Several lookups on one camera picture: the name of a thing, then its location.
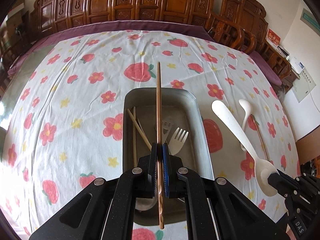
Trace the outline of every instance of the metal screw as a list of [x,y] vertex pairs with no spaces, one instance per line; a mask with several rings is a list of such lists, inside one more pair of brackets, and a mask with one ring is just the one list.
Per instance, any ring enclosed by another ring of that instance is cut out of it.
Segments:
[[133,174],[140,174],[142,172],[142,169],[139,167],[135,167],[132,169]]
[[186,174],[186,173],[188,173],[188,169],[185,168],[185,167],[182,167],[182,168],[179,168],[179,169],[178,169],[178,172],[179,172],[180,174]]
[[225,178],[217,178],[217,183],[219,185],[225,185],[227,183]]
[[100,186],[104,183],[104,179],[103,178],[97,178],[94,180],[94,184],[97,186]]

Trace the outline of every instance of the chopstick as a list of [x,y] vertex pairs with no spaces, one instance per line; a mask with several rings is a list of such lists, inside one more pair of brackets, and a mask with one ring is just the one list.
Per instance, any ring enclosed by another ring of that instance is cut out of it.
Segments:
[[130,110],[128,108],[127,108],[127,112],[129,114],[134,126],[136,127],[138,133],[141,135],[142,139],[144,140],[144,142],[148,146],[149,150],[151,151],[151,144],[149,143],[148,138],[143,134],[143,132],[141,131],[137,121],[135,120],[134,116],[132,115],[132,113],[130,112]]
[[[160,62],[157,65],[157,87],[156,87],[156,116],[157,116],[157,147],[162,148],[162,105],[161,105],[161,72]],[[158,209],[159,209],[159,227],[164,229],[163,220],[163,166],[162,155],[158,152],[157,156],[157,187],[158,187]]]

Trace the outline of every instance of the plastic spoon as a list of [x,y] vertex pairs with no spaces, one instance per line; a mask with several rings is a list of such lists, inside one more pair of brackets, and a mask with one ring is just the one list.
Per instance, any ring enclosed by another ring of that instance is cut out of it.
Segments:
[[[245,116],[242,123],[242,130],[244,131],[245,124],[247,123],[249,116],[252,114],[252,106],[247,100],[244,100],[244,99],[239,99],[239,104],[242,106],[242,108],[245,111]],[[243,151],[246,151],[246,149],[242,144],[241,144],[241,149]]]
[[223,102],[214,101],[212,103],[212,111],[224,122],[254,159],[254,173],[262,192],[269,197],[277,194],[277,190],[268,184],[268,177],[272,173],[278,173],[277,169],[270,162],[258,157],[244,131]]

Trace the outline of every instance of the floral tablecloth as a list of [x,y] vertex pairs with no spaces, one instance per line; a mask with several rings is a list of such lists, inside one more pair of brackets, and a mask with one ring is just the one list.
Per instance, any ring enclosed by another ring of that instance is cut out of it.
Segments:
[[[211,110],[212,101],[222,100],[241,124],[244,110],[238,100],[248,100],[270,161],[297,176],[291,128],[257,65],[213,42],[127,30],[59,42],[23,89],[0,163],[0,205],[27,234],[96,177],[121,175],[124,97],[134,88],[156,86],[158,61],[163,87],[189,90],[197,99],[215,177],[227,178],[274,221],[283,216],[284,199],[262,193],[252,158]],[[265,158],[251,119],[245,132]],[[187,238],[186,222],[166,225],[164,231],[134,228],[133,239]]]

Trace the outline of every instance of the metal tray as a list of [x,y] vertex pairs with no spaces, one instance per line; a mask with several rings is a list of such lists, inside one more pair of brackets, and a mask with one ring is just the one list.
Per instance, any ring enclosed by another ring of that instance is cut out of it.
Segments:
[[[136,115],[152,144],[156,142],[156,88],[137,88],[131,90],[124,99],[123,120],[123,170],[134,168],[132,151],[132,120],[127,114],[136,107]],[[188,138],[176,155],[182,159],[184,167],[196,171],[201,177],[213,179],[204,127],[195,97],[182,89],[162,88],[162,118],[170,116],[173,127],[167,137],[170,141],[177,127],[189,131]],[[137,132],[137,158],[150,154],[150,151]],[[158,210],[155,205],[147,211],[135,211],[134,222],[143,226],[158,225]],[[186,220],[185,204],[177,199],[164,198],[164,223],[176,223]]]

